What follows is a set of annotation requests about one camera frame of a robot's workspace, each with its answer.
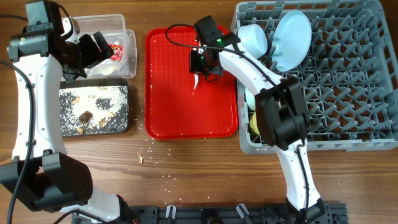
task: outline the light blue plate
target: light blue plate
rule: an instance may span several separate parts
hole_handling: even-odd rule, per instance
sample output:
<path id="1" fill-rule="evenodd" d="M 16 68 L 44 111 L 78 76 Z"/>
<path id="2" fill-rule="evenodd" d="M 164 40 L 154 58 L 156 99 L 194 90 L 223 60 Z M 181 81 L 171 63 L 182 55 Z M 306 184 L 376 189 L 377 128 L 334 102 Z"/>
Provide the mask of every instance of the light blue plate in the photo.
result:
<path id="1" fill-rule="evenodd" d="M 311 44 L 311 24 L 300 11 L 287 13 L 278 24 L 272 46 L 275 52 L 272 61 L 277 61 L 276 69 L 289 71 L 304 60 Z"/>

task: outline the plastic container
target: plastic container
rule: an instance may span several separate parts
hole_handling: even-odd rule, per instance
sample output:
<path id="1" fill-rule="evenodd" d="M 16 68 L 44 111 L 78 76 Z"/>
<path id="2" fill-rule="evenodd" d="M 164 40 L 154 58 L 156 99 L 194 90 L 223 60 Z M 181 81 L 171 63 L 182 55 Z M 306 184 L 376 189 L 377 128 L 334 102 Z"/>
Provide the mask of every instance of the plastic container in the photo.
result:
<path id="1" fill-rule="evenodd" d="M 304 61 L 283 77 L 297 77 L 310 112 L 309 150 L 386 150 L 398 146 L 398 63 L 381 3 L 377 0 L 241 2 L 231 30 L 259 24 L 268 38 L 265 64 L 280 20 L 302 11 L 312 27 Z M 250 129 L 245 87 L 238 82 L 239 140 L 248 154 L 273 148 Z"/>
<path id="2" fill-rule="evenodd" d="M 123 15 L 81 16 L 74 19 L 80 27 L 78 37 L 84 34 L 92 36 L 101 31 L 109 44 L 117 42 L 124 47 L 120 62 L 107 59 L 92 69 L 86 69 L 87 78 L 132 78 L 136 75 L 136 36 L 132 30 L 126 29 Z"/>
<path id="3" fill-rule="evenodd" d="M 154 29 L 146 37 L 147 133 L 155 139 L 232 135 L 238 128 L 235 78 L 225 72 L 217 81 L 208 83 L 200 75 L 194 90 L 194 75 L 189 72 L 191 49 L 171 44 L 165 31 Z M 176 42 L 198 44 L 191 28 L 176 27 L 169 36 Z"/>

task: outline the dish rack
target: dish rack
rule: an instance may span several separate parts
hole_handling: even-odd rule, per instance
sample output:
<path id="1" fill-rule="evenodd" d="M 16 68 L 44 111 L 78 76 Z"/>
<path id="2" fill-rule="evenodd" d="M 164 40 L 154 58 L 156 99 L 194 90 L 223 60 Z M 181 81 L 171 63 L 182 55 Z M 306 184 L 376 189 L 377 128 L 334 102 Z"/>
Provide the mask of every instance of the dish rack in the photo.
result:
<path id="1" fill-rule="evenodd" d="M 307 56 L 288 72 L 275 70 L 275 29 L 291 10 L 310 20 Z M 381 3 L 377 0 L 241 2 L 231 30 L 259 24 L 269 47 L 266 67 L 302 84 L 310 113 L 308 149 L 386 150 L 398 146 L 397 59 Z M 273 153 L 251 131 L 245 87 L 238 82 L 239 141 L 247 154 Z"/>

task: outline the clear plastic container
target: clear plastic container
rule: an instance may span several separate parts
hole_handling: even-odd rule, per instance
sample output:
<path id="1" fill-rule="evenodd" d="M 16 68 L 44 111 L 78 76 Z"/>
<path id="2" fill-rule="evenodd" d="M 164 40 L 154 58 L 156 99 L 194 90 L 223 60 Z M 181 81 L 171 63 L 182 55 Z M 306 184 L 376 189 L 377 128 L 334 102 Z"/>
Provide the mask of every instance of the clear plastic container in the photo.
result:
<path id="1" fill-rule="evenodd" d="M 132 30 L 126 30 L 123 15 L 81 16 L 74 19 L 80 27 L 78 37 L 84 34 L 92 36 L 95 32 L 101 31 L 109 44 L 119 44 L 124 47 L 120 62 L 107 59 L 92 69 L 86 69 L 87 78 L 132 78 L 136 75 L 136 36 Z"/>

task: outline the wood grain surface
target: wood grain surface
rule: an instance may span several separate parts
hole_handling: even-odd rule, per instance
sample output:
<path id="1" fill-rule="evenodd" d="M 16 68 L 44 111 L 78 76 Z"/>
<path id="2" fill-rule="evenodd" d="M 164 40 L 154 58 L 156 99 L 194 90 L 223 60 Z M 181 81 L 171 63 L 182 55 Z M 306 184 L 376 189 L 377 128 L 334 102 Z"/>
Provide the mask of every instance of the wood grain surface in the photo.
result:
<path id="1" fill-rule="evenodd" d="M 153 141 L 144 125 L 145 36 L 156 27 L 193 24 L 211 14 L 230 27 L 234 1 L 61 0 L 71 16 L 120 13 L 136 33 L 137 76 L 129 80 L 137 121 L 125 134 L 66 138 L 68 155 L 90 168 L 94 184 L 130 205 L 182 206 L 284 203 L 286 186 L 277 156 L 249 156 L 234 134 L 223 139 Z M 393 40 L 398 40 L 397 1 L 382 1 Z M 25 15 L 24 1 L 0 1 L 1 14 Z M 0 58 L 7 60 L 11 35 L 23 21 L 0 19 Z M 11 161 L 17 133 L 14 72 L 0 69 L 0 163 Z M 144 156 L 139 164 L 137 154 Z M 310 152 L 313 178 L 324 200 L 347 204 L 350 223 L 398 223 L 398 150 Z M 0 223 L 11 194 L 0 187 Z M 52 223 L 60 213 L 31 212 L 17 202 L 14 223 Z"/>

